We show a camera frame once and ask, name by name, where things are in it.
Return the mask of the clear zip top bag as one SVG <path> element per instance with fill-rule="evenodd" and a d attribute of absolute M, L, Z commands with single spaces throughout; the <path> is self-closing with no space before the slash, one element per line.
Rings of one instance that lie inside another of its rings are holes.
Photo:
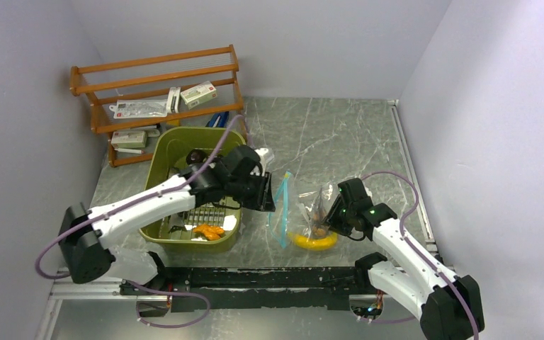
<path fill-rule="evenodd" d="M 310 229 L 310 218 L 315 196 L 321 188 L 328 215 L 333 199 L 336 197 L 336 189 L 333 184 L 326 182 L 317 185 L 299 181 L 289 171 L 284 173 L 276 192 L 273 194 L 276 211 L 270 212 L 266 221 L 271 236 L 281 248 L 299 248 L 288 238 L 288 232 L 315 239 Z"/>

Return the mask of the yellow fake banana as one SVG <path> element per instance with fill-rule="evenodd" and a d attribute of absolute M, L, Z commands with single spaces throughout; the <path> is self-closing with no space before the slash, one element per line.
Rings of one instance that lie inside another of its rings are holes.
<path fill-rule="evenodd" d="M 301 234 L 295 234 L 292 232 L 287 233 L 291 242 L 302 249 L 310 251 L 325 251 L 335 246 L 338 235 L 331 232 L 328 236 L 321 239 L 311 239 Z"/>

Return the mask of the orange fake fried food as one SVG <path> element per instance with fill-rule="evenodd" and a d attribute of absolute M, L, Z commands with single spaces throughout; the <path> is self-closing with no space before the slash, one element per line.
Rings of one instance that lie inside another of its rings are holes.
<path fill-rule="evenodd" d="M 225 234 L 225 230 L 222 227 L 207 224 L 201 224 L 194 227 L 193 232 L 196 234 L 201 234 L 208 241 L 219 240 Z"/>

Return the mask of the dark fake mangosteen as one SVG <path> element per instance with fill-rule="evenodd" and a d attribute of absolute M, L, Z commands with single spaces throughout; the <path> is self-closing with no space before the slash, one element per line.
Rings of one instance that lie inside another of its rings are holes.
<path fill-rule="evenodd" d="M 208 160 L 209 154 L 202 149 L 192 149 L 186 155 L 187 165 L 204 164 Z"/>

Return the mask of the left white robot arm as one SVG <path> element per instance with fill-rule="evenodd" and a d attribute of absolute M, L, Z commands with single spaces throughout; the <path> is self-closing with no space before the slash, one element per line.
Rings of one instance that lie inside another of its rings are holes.
<path fill-rule="evenodd" d="M 271 174 L 273 159 L 267 148 L 241 144 L 209 165 L 191 164 L 150 189 L 109 205 L 87 209 L 68 207 L 59 234 L 59 247 L 76 284 L 103 276 L 140 284 L 149 294 L 165 290 L 168 275 L 156 254 L 118 246 L 126 235 L 164 217 L 231 198 L 240 207 L 273 212 Z"/>

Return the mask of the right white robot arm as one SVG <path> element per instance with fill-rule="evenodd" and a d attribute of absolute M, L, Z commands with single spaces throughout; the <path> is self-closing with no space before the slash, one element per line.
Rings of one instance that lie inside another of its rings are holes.
<path fill-rule="evenodd" d="M 355 287 L 387 293 L 418 320 L 426 339 L 478 339 L 485 328 L 478 282 L 431 255 L 393 209 L 373 202 L 361 179 L 339 183 L 338 192 L 324 219 L 330 230 L 361 232 L 384 250 L 356 261 Z"/>

